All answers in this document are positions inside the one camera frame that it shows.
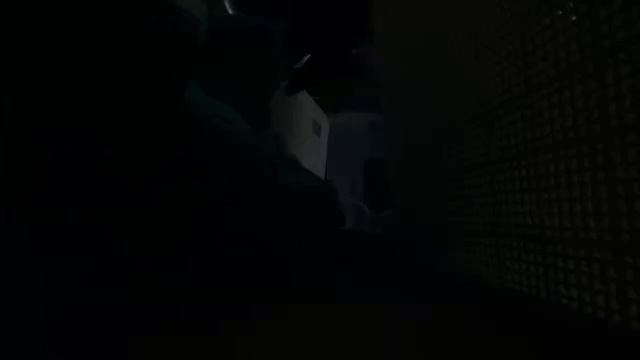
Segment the white perforated plastic basket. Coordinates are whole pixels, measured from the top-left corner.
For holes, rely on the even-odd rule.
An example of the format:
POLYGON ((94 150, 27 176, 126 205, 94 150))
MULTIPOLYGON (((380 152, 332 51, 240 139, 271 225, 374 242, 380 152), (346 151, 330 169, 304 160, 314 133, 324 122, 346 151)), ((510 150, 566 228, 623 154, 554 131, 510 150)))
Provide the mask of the white perforated plastic basket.
POLYGON ((446 263, 640 330, 640 0, 374 0, 397 201, 446 263))

